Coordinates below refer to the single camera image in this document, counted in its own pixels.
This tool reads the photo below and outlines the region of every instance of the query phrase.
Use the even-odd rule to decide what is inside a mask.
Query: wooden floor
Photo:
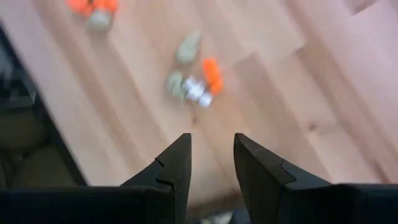
[[[0,5],[92,185],[124,182],[185,132],[190,205],[239,191],[236,132],[332,182],[398,182],[397,0],[120,0],[107,35],[63,1]],[[193,29],[225,82],[206,109],[165,90]]]

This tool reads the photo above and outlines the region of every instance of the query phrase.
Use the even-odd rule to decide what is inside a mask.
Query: floor
[[[90,184],[124,182],[184,132],[191,206],[239,191],[236,132],[331,182],[398,181],[396,0],[120,0],[107,35],[63,1],[0,2]],[[216,57],[225,82],[205,109],[165,89],[193,29],[198,63],[181,69]]]

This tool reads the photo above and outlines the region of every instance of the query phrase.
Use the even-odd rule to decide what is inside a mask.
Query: orange toy
[[[203,71],[205,73],[206,82],[209,85],[210,92],[213,95],[219,94],[224,87],[224,83],[216,60],[214,58],[204,59]]]
[[[118,0],[67,0],[67,3],[73,11],[86,17],[91,16],[95,10],[114,14],[118,9]]]

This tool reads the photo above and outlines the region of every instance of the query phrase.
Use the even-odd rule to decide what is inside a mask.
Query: orange object
[[[67,0],[67,3],[74,12],[87,17],[95,10],[114,14],[118,9],[118,0]]]
[[[203,61],[203,71],[205,73],[206,82],[209,85],[211,94],[217,95],[223,89],[223,79],[214,58],[207,58]]]

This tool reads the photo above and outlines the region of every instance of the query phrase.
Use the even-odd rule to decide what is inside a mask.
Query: small toy
[[[184,100],[187,92],[182,88],[183,75],[180,71],[172,72],[169,81],[167,82],[167,89],[172,92],[172,95]]]
[[[193,77],[187,78],[182,84],[182,88],[187,91],[188,99],[198,101],[202,107],[208,107],[213,100],[213,95],[205,91],[205,85]]]
[[[195,30],[186,36],[175,53],[179,63],[192,63],[194,61],[198,52],[200,38],[200,30]]]
[[[109,30],[118,9],[118,0],[67,0],[71,9],[88,18],[88,25],[96,30]]]
[[[210,92],[217,95],[224,88],[221,72],[218,69],[217,62],[214,58],[207,58],[203,61],[203,72],[205,73],[206,82]]]

